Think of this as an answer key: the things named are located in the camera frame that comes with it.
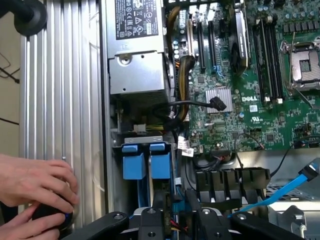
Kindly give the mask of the person left hand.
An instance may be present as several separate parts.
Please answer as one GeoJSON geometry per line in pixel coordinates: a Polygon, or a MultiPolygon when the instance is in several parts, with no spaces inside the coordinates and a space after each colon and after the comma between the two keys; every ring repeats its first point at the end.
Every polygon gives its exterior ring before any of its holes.
{"type": "Polygon", "coordinates": [[[78,182],[63,160],[0,155],[0,201],[9,207],[42,203],[71,213],[79,203],[78,182]]]}

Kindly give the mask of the person right hand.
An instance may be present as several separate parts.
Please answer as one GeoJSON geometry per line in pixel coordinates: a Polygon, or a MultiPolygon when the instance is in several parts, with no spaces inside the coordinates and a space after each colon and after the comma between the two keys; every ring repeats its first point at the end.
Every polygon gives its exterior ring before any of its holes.
{"type": "Polygon", "coordinates": [[[1,240],[57,240],[57,229],[65,221],[63,213],[56,213],[32,220],[32,215],[40,204],[34,203],[0,227],[1,240]]]}

